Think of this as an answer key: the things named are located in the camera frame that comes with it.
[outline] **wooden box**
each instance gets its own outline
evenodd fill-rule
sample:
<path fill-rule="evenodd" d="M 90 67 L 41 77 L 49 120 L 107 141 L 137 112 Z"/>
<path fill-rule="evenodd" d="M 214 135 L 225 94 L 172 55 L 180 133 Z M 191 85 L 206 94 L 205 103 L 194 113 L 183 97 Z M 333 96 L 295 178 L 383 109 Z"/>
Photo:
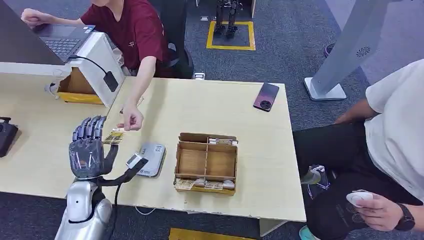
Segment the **wooden box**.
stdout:
<path fill-rule="evenodd" d="M 181 133 L 176 151 L 175 189 L 234 195 L 237 144 L 234 136 Z"/>

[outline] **yellow floor marking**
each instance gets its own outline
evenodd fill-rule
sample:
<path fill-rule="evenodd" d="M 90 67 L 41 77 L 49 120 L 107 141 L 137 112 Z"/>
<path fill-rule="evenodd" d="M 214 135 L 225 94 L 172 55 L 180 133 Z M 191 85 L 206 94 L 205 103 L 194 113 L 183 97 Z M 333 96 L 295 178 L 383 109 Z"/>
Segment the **yellow floor marking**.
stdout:
<path fill-rule="evenodd" d="M 252 238 L 228 236 L 222 234 L 171 228 L 169 240 L 254 240 Z"/>
<path fill-rule="evenodd" d="M 249 43 L 250 46 L 221 46 L 221 45 L 212 45 L 212 41 L 214 39 L 214 30 L 215 25 L 217 24 L 217 21 L 210 21 L 209 25 L 209 33 L 207 35 L 207 42 L 206 42 L 206 48 L 207 49 L 222 49 L 222 50 L 250 50 L 255 51 L 256 50 L 256 44 L 255 44 L 255 34 L 254 34 L 254 28 L 253 28 L 253 22 L 252 21 L 236 21 L 235 25 L 247 25 L 248 32 L 249 32 Z"/>

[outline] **black pants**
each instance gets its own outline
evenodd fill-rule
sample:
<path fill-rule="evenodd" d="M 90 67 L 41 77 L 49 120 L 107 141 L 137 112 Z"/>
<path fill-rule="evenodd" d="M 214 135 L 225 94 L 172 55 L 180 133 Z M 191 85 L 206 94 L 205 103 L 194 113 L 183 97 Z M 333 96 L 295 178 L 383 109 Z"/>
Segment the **black pants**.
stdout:
<path fill-rule="evenodd" d="M 368 227 L 346 200 L 354 190 L 366 190 L 395 203 L 422 205 L 370 159 L 364 122 L 335 124 L 293 132 L 300 176 L 311 165 L 338 173 L 330 188 L 305 206 L 307 226 L 321 240 L 342 240 L 352 230 Z"/>

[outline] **white t-shirt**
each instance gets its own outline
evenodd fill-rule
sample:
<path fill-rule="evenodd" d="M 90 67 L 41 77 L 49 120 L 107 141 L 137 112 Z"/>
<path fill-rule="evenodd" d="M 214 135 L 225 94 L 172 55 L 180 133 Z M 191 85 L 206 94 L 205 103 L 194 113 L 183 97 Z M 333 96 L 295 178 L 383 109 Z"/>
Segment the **white t-shirt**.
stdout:
<path fill-rule="evenodd" d="M 424 202 L 424 59 L 366 89 L 369 106 L 381 113 L 365 122 L 374 164 Z"/>

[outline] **humanoid robot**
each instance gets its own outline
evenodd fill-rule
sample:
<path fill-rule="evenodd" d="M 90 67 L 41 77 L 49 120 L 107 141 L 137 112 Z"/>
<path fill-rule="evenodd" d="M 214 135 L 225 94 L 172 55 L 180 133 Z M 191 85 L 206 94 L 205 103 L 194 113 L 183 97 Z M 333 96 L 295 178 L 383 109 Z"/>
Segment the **humanoid robot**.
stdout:
<path fill-rule="evenodd" d="M 225 32 L 225 26 L 223 25 L 223 14 L 226 0 L 216 0 L 216 25 L 214 33 L 218 35 L 223 35 Z M 225 36 L 228 39 L 234 37 L 234 34 L 237 32 L 236 22 L 236 13 L 237 7 L 239 6 L 239 0 L 229 0 L 229 17 L 228 17 L 228 29 Z"/>
<path fill-rule="evenodd" d="M 123 175 L 106 180 L 102 176 L 111 172 L 118 145 L 111 145 L 106 157 L 102 142 L 105 116 L 88 117 L 77 126 L 69 144 L 69 161 L 75 181 L 66 195 L 66 209 L 55 240 L 100 240 L 104 237 L 112 215 L 112 203 L 102 193 L 102 187 L 117 186 L 113 234 L 117 217 L 117 200 L 121 184 L 129 182 L 148 162 L 135 154 L 128 162 Z"/>

